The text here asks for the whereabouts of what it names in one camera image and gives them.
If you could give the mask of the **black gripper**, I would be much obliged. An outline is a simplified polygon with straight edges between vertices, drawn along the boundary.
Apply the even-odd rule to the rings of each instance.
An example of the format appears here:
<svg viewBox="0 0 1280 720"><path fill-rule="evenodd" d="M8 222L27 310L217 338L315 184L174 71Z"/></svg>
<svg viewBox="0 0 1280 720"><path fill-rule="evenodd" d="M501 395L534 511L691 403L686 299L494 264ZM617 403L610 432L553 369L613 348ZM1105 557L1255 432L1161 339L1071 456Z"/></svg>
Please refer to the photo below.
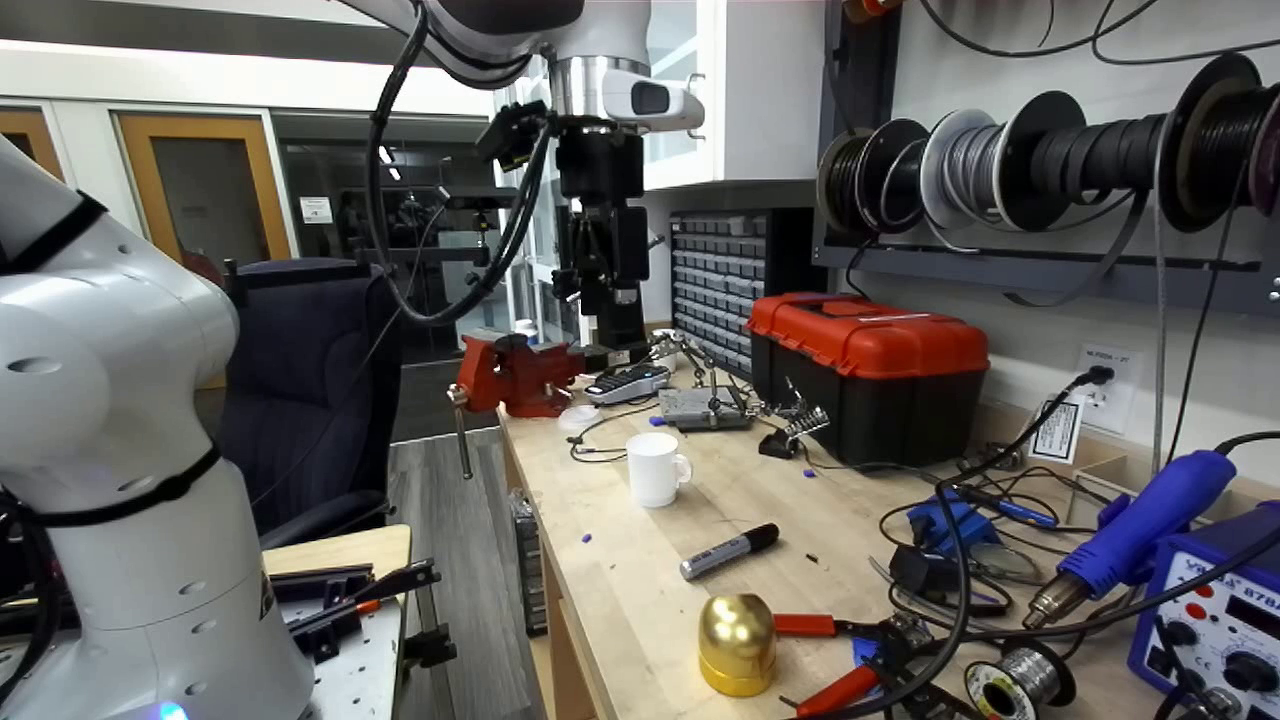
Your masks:
<svg viewBox="0 0 1280 720"><path fill-rule="evenodd" d="M557 143L560 174L560 267L553 289L560 299L581 296L581 312L597 322L597 343L610 353L644 343L639 285L647 282L647 214L644 141L617 123L571 120ZM602 387L620 383L628 365L597 377ZM647 377L672 377L667 359L647 359Z"/></svg>

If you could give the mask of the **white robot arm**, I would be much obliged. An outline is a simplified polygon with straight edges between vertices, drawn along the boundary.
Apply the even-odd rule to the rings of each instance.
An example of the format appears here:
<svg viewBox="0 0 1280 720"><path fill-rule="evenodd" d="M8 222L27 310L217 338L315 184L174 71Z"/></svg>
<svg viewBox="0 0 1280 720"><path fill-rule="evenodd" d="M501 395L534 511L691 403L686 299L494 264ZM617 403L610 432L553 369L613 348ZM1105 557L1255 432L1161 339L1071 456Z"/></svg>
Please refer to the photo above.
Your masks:
<svg viewBox="0 0 1280 720"><path fill-rule="evenodd" d="M549 64L553 113L675 132L653 0L348 0L474 87ZM263 578L245 472L193 392L231 356L224 289L0 143L0 487L48 560L3 720L306 720L315 663Z"/></svg>

